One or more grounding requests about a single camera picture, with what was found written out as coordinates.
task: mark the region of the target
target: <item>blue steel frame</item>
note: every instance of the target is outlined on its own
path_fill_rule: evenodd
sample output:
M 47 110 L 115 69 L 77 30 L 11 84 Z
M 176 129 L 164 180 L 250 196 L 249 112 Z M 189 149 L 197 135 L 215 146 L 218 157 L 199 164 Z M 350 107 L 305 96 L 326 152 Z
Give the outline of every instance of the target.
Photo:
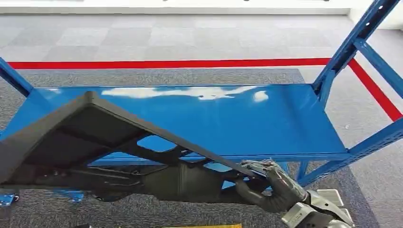
M 403 79 L 366 43 L 369 36 L 398 2 L 399 0 L 375 0 L 319 74 L 312 84 L 312 88 L 324 107 L 326 106 L 333 80 L 347 66 L 357 51 L 361 51 L 397 94 L 403 98 Z M 28 96 L 33 89 L 22 76 L 1 58 L 0 76 L 25 96 Z M 403 138 L 403 118 L 396 120 L 353 148 L 348 149 L 349 154 L 344 160 L 329 161 L 306 174 L 309 161 L 314 160 L 314 158 L 304 158 L 300 162 L 299 172 L 296 177 L 297 181 L 303 186 L 308 185 L 401 138 Z M 83 197 L 83 193 L 80 191 L 56 190 L 56 192 L 73 198 L 74 202 L 80 202 Z

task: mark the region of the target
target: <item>black plastic part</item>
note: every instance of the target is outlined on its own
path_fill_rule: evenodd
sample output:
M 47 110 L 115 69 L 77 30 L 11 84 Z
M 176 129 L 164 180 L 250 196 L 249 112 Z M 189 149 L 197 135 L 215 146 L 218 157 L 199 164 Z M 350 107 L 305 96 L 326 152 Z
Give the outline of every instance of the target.
M 180 164 L 146 175 L 142 182 L 160 200 L 217 202 L 224 180 L 213 170 Z
M 137 144 L 150 135 L 177 146 L 155 152 Z M 135 170 L 87 167 L 115 151 L 161 165 Z M 0 161 L 0 188 L 87 190 L 107 201 L 139 193 L 163 200 L 250 203 L 235 188 L 221 191 L 223 181 L 248 176 L 254 190 L 267 186 L 252 171 L 141 120 L 91 91 L 1 141 L 0 152 L 7 157 Z M 205 159 L 196 163 L 180 159 L 191 152 Z M 233 170 L 213 171 L 203 166 L 209 162 Z

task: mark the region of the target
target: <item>blue metal shelf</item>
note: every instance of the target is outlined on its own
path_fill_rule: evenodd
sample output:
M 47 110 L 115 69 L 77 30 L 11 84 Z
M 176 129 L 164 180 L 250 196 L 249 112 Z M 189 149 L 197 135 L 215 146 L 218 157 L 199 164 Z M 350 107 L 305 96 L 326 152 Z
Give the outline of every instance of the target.
M 233 161 L 342 160 L 348 156 L 310 85 L 35 88 L 1 138 L 88 90 Z M 150 137 L 142 146 L 165 151 L 174 144 Z M 113 162 L 111 159 L 148 163 L 126 153 L 114 153 L 94 164 Z

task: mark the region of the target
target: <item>floor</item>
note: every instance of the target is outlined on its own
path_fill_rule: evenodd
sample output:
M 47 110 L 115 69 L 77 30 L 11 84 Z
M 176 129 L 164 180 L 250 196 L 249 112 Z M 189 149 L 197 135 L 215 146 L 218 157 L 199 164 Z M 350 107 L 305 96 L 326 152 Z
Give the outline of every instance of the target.
M 330 57 L 352 26 L 345 16 L 10 15 L 0 16 L 0 57 L 7 61 Z M 378 30 L 369 43 L 403 75 L 403 32 Z M 402 110 L 399 96 L 362 56 L 357 59 Z M 321 68 L 299 70 L 311 82 Z M 350 69 L 335 80 L 326 112 L 347 147 L 390 123 Z M 350 166 L 381 227 L 403 224 L 402 149 L 403 143 L 397 142 Z

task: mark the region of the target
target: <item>black plastic panel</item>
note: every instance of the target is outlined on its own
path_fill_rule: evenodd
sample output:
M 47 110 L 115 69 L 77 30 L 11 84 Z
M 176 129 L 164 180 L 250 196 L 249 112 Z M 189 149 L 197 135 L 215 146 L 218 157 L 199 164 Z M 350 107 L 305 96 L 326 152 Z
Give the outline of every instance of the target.
M 158 153 L 137 145 L 139 140 L 149 135 L 157 135 L 178 146 L 170 152 Z M 0 161 L 0 183 L 7 180 L 21 164 L 71 169 L 85 167 L 115 151 L 171 166 L 187 163 L 180 157 L 192 151 L 244 175 L 256 176 L 248 169 L 99 99 L 91 91 L 1 143 L 7 147 L 2 150 L 6 150 L 3 153 L 9 158 Z

